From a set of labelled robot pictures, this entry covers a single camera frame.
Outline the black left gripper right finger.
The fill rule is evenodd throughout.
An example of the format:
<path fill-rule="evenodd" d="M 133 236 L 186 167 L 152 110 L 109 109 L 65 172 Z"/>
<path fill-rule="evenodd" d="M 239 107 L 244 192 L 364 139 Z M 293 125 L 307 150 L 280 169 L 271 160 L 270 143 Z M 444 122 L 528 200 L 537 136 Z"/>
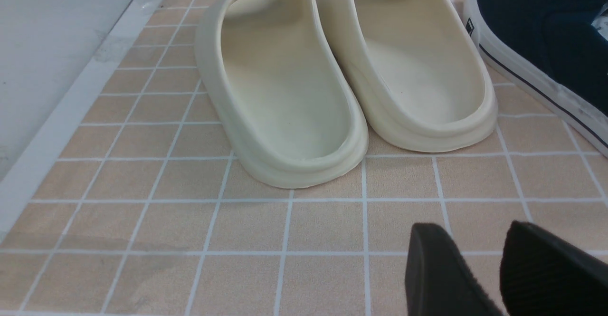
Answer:
<path fill-rule="evenodd" d="M 605 316 L 605 262 L 527 221 L 513 221 L 500 263 L 500 294 L 511 316 Z"/>

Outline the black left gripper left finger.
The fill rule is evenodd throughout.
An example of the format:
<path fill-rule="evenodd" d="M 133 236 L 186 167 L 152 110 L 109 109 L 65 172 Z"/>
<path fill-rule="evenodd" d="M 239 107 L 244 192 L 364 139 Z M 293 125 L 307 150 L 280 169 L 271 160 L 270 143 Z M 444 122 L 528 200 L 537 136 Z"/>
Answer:
<path fill-rule="evenodd" d="M 414 223 L 405 271 L 409 316 L 501 316 L 441 226 Z"/>

